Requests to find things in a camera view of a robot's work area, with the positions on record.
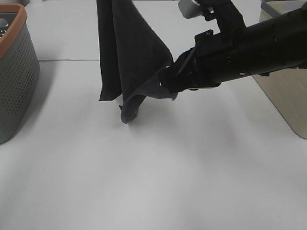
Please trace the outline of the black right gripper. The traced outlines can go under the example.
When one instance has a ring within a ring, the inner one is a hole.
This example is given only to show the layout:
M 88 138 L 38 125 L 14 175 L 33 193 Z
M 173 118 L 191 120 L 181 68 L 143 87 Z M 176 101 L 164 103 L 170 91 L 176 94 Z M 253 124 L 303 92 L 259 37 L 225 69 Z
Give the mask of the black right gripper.
M 205 31 L 195 36 L 195 46 L 159 72 L 159 80 L 170 93 L 218 87 L 238 79 L 238 33 Z

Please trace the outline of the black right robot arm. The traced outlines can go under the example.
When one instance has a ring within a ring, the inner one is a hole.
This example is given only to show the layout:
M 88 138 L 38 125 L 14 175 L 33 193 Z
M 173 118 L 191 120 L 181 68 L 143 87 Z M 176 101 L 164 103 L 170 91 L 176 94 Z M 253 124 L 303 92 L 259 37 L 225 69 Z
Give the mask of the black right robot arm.
M 220 32 L 195 36 L 195 46 L 159 73 L 170 93 L 218 87 L 222 82 L 307 66 L 307 7 L 246 27 L 228 2 L 215 6 Z

